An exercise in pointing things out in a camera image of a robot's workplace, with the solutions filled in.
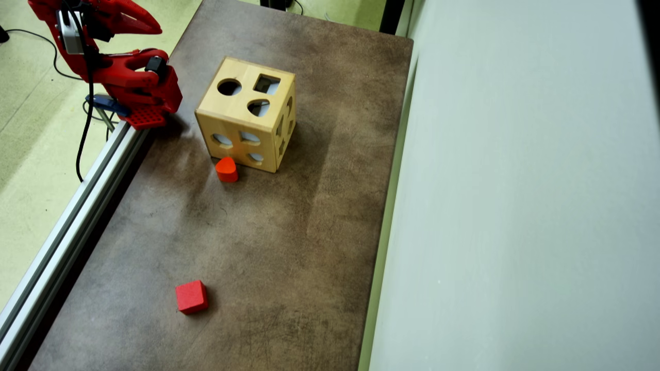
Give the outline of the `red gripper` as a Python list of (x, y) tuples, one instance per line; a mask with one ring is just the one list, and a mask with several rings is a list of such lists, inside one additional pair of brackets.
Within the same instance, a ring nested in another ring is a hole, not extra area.
[(160, 35), (162, 28), (156, 19), (133, 1), (107, 1), (108, 15), (91, 2), (80, 1), (80, 12), (87, 35), (110, 42), (116, 35)]

